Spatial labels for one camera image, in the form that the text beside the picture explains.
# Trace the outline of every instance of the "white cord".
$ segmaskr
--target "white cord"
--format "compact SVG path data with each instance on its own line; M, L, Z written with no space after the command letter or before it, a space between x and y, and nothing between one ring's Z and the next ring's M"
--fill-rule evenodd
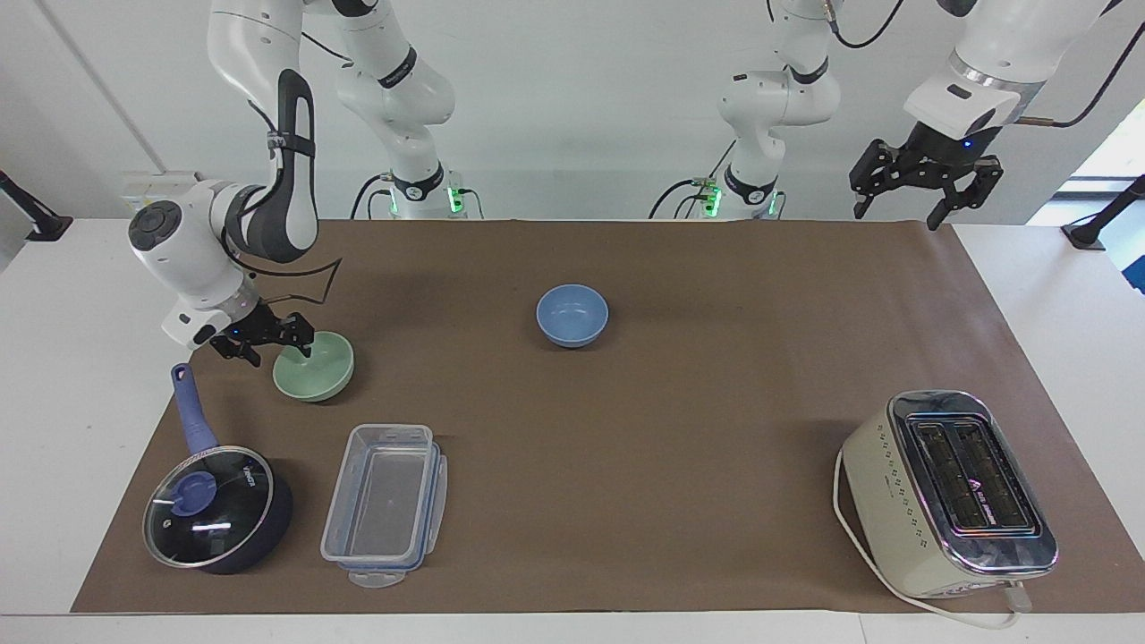
M1010 628L1011 626L1013 626L1014 623L1018 622L1018 616L1021 614L1021 613L1018 613L1018 612L1011 612L1010 615L1006 616L1006 619L1004 621L1001 621L1001 622L981 622L981 621L974 620L972 618L968 618L965 615L961 615L958 613L951 613L950 611L943 611L942 608L932 606L932 605L930 605L930 604L927 604L925 602L919 602L918 599L915 599L914 597L907 597L906 595L903 595L903 594L899 592L898 590L895 590L894 587L891 586L891 582L886 581L886 578L883 576L882 572L879 572L878 566L876 566L875 561L871 560L870 555L867 555L867 551L863 550L862 544L859 543L859 537L855 536L855 533L854 533L854 531L851 529L851 526L847 524L847 520L845 518L843 518L843 512L839 511L839 469L842 466L843 466L843 450L840 449L839 450L839 455L835 457L835 487L834 487L834 496L831 498L831 502L835 505L835 517L837 519L839 519L839 525L843 526L843 529L846 531L847 536L851 537L851 543L854 543L855 550L858 550L859 553L862 555L862 560L867 561L867 566L870 567L870 572L875 573L875 576L878 578L878 581L883 582L883 586L885 586L886 589L890 590L892 595L894 595L899 599L902 599L907 604L910 604L911 606L917 606L919 608L923 608L924 611L930 611L930 612L934 613L935 615L941 615L943 618L951 619L954 621L958 621L958 622L962 622L962 623L965 623L965 625L969 625L969 626L976 626L978 628L986 628L986 629L990 629L990 630L1002 630L1004 628ZM1020 581L1013 582L1013 584L1018 589L1022 588Z

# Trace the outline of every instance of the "toaster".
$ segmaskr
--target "toaster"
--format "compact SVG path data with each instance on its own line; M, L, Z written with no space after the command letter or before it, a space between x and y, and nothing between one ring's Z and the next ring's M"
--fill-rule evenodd
M843 446L878 572L914 598L1049 573L1058 545L985 405L960 391L891 399Z

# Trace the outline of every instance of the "blue bowl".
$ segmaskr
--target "blue bowl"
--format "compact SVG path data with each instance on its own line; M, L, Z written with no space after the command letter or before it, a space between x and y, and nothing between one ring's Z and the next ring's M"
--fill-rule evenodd
M578 348L597 339L608 323L608 304L584 284L561 284L537 303L537 324L550 341Z

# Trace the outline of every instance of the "bowl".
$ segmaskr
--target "bowl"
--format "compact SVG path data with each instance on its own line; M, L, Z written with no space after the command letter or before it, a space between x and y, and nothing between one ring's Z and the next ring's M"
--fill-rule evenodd
M275 386L302 402L322 402L346 388L354 375L354 347L333 331L314 333L310 358L289 346L275 359Z
M585 346L608 323L608 303L584 284L561 284L537 303L537 324L550 341L564 348Z

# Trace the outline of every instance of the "toaster power cord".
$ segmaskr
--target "toaster power cord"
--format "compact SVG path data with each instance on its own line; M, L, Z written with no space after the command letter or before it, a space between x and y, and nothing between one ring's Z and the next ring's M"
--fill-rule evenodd
M886 581L886 578L883 576L883 573L879 572L878 566L875 565L875 561L870 558L870 555L868 555L867 551L863 549L862 543L859 542L859 537L855 536L854 531L851 529L851 525L847 524L847 520L843 517L843 512L839 510L839 471L842 468L843 468L843 450L839 449L839 455L835 457L835 486L834 486L834 496L831 498L831 503L835 506L835 518L839 520L839 525L843 526L844 532L846 532L847 536L851 537L851 543L854 544L855 550L858 550L859 555L862 556L862 560L867 561L867 566L870 568L870 572L875 573L875 576L878 578L878 581L883 582L883 586L885 586L886 589L890 590L892 595L894 595L899 599L902 599L907 604L910 604L911 606L917 606L924 611L930 611L935 615L941 615L943 618L962 622L964 625L974 626L978 628L986 628L989 630L1002 630L1005 628L1010 628L1011 626L1018 622L1018 618L1022 613L1028 613L1030 611L1029 596L1026 595L1026 589L1020 581L1009 582L1009 586L1005 589L1006 604L1010 605L1010 614L1006 616L1005 620L1001 622L978 621L966 615L951 613L950 611L943 611L942 608L939 608L925 602L921 602L918 599L915 599L914 597L907 597L906 595L899 592L893 586L891 586L891 582Z

